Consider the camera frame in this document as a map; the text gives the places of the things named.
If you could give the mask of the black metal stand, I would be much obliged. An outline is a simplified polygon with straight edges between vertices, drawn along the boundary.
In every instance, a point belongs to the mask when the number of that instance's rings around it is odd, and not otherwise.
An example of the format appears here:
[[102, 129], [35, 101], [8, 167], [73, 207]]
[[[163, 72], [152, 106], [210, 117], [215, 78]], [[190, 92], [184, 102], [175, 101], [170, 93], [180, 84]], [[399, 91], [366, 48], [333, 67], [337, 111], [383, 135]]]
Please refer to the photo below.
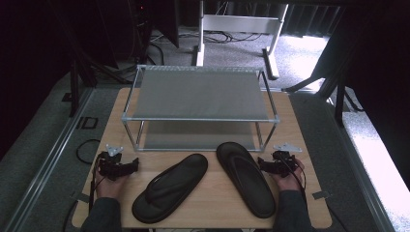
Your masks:
[[81, 77], [86, 87], [95, 87], [97, 85], [97, 79], [92, 71], [92, 59], [89, 56], [85, 56], [83, 60], [73, 59], [71, 63], [71, 117], [75, 115], [79, 108], [79, 77]]
[[[307, 78], [306, 80], [303, 80], [293, 86], [282, 88], [282, 91], [288, 92], [288, 93], [294, 93], [319, 79], [321, 79], [320, 75], [311, 76]], [[342, 121], [342, 112], [343, 112], [343, 103], [344, 103], [344, 94], [345, 94], [345, 82], [346, 82], [346, 78], [343, 74], [330, 75], [328, 77], [325, 77], [324, 82], [322, 83], [319, 90], [316, 92], [316, 95], [319, 98], [326, 100], [330, 97], [330, 95], [334, 91], [337, 91], [334, 117], [335, 117], [337, 124], [341, 128], [344, 127], [343, 121]]]

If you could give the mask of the person's right hand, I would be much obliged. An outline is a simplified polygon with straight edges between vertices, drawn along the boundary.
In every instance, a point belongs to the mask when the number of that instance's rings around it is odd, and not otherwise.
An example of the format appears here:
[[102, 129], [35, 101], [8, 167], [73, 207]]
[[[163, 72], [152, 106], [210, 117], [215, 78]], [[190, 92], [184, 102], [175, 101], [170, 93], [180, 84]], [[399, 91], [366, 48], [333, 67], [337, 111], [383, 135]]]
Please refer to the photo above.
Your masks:
[[302, 190], [302, 173], [305, 169], [304, 165], [297, 159], [296, 163], [298, 165], [297, 169], [286, 177], [281, 177], [280, 175], [273, 175], [272, 178], [276, 181], [278, 190]]

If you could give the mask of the white metal stand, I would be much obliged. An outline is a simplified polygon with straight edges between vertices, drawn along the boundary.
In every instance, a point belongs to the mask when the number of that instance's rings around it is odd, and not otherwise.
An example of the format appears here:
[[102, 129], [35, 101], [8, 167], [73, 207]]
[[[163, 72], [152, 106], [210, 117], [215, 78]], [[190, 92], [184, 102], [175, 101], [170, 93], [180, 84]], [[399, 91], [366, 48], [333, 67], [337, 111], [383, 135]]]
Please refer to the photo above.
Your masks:
[[268, 77], [272, 80], [278, 79], [278, 65], [274, 52], [276, 50], [282, 26], [284, 24], [287, 9], [287, 4], [279, 4], [277, 17], [214, 15], [204, 13], [204, 1], [200, 0], [198, 27], [199, 42], [197, 47], [195, 65], [202, 66], [204, 64], [205, 31], [268, 34], [272, 36], [272, 41], [269, 46], [262, 49], [262, 56], [264, 58], [265, 69]]

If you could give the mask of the black flip-flop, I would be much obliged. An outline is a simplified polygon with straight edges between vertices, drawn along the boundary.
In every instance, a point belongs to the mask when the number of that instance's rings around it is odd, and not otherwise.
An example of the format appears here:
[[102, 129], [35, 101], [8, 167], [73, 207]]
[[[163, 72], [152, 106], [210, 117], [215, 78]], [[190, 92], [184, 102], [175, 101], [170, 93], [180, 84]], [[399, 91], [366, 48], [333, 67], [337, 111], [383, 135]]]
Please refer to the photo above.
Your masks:
[[236, 142], [224, 142], [217, 148], [217, 159], [248, 209], [258, 218], [271, 217], [276, 201], [249, 151]]
[[157, 223], [169, 217], [204, 177], [208, 160], [191, 154], [156, 176], [132, 203], [133, 216], [143, 223]]

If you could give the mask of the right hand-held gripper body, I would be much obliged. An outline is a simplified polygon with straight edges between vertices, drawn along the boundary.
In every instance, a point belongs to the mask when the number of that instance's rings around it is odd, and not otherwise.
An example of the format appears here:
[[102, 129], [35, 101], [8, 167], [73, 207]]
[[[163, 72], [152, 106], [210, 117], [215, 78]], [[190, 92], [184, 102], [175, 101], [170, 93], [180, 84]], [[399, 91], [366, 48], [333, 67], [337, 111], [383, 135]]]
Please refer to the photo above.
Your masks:
[[282, 145], [274, 145], [274, 152], [272, 153], [274, 165], [277, 173], [281, 177], [286, 177], [293, 173], [299, 165], [296, 162], [295, 153], [301, 153], [302, 149], [289, 143]]

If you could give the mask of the person's left hand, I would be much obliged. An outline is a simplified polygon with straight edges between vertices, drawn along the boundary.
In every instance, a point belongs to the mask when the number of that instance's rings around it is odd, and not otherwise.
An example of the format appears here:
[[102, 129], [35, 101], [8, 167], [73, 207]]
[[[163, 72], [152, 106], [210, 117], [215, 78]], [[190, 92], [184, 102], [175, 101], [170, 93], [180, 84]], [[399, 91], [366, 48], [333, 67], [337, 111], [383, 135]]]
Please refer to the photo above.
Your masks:
[[105, 177], [97, 177], [97, 196], [99, 198], [107, 197], [117, 199], [120, 196], [122, 188], [124, 187], [126, 181], [128, 180], [127, 176], [118, 178], [115, 181], [106, 179]]

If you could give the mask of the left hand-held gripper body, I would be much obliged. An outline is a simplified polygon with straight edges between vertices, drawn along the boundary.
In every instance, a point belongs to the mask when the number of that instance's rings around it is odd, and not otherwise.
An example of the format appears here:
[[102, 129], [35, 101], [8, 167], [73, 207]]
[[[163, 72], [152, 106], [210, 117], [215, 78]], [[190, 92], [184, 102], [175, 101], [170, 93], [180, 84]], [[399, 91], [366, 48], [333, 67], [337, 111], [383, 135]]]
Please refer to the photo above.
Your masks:
[[105, 150], [98, 154], [98, 171], [111, 181], [120, 176], [119, 169], [124, 148], [105, 145]]

